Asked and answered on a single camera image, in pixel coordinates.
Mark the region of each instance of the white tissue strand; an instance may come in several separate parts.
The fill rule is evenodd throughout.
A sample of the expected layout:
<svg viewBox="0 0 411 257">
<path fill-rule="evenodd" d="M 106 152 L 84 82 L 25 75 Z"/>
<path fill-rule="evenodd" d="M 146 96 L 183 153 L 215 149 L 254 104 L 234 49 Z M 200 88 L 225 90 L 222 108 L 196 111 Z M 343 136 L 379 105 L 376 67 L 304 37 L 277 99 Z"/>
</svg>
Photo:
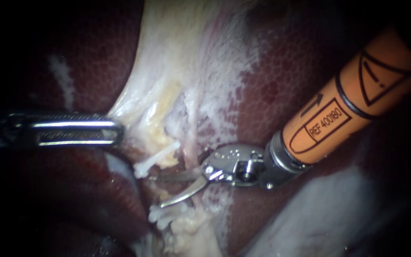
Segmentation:
<svg viewBox="0 0 411 257">
<path fill-rule="evenodd" d="M 185 202 L 166 208 L 150 207 L 148 220 L 156 222 L 157 228 L 163 231 L 163 253 L 168 256 L 221 257 L 214 233 L 214 215 L 205 211 L 195 197 L 192 200 L 195 207 L 189 207 Z"/>
<path fill-rule="evenodd" d="M 155 165 L 158 161 L 162 160 L 168 154 L 174 152 L 180 147 L 180 142 L 175 141 L 166 148 L 157 152 L 156 154 L 148 157 L 147 159 L 134 164 L 134 176 L 136 178 L 145 178 L 148 176 L 148 170 Z"/>
</svg>

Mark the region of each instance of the curved scissor blade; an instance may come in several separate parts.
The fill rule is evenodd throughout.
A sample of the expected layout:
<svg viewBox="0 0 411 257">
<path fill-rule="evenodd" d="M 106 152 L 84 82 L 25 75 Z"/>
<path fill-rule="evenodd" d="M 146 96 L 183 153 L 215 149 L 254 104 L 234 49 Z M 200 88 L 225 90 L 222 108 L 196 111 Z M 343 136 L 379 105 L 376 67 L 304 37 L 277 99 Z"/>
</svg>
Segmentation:
<svg viewBox="0 0 411 257">
<path fill-rule="evenodd" d="M 180 194 L 161 202 L 161 204 L 159 206 L 161 208 L 164 208 L 164 207 L 168 207 L 168 206 L 171 206 L 173 204 L 176 204 L 178 202 L 181 202 L 181 201 L 191 197 L 195 193 L 199 192 L 208 183 L 209 183 L 209 181 L 204 176 L 200 176 L 187 189 L 183 190 Z"/>
</svg>

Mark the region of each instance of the white fibrous tissue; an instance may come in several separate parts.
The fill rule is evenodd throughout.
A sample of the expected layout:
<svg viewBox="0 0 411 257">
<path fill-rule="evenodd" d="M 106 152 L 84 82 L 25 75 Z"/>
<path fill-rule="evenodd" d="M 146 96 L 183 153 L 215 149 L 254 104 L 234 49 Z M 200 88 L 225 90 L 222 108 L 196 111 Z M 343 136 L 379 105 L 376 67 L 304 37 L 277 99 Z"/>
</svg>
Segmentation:
<svg viewBox="0 0 411 257">
<path fill-rule="evenodd" d="M 148 221 L 151 223 L 156 223 L 159 230 L 164 230 L 170 222 L 177 218 L 180 213 L 185 213 L 188 209 L 190 212 L 194 211 L 192 208 L 188 208 L 184 202 L 180 202 L 165 208 L 151 206 Z"/>
<path fill-rule="evenodd" d="M 145 160 L 142 160 L 136 164 L 134 164 L 134 176 L 136 178 L 145 178 L 148 176 L 148 170 L 155 165 L 158 161 L 163 159 L 166 155 L 170 154 L 171 152 L 179 149 L 180 142 L 175 141 L 174 143 L 170 144 L 163 150 L 157 152 L 156 154 L 148 157 Z"/>
</svg>

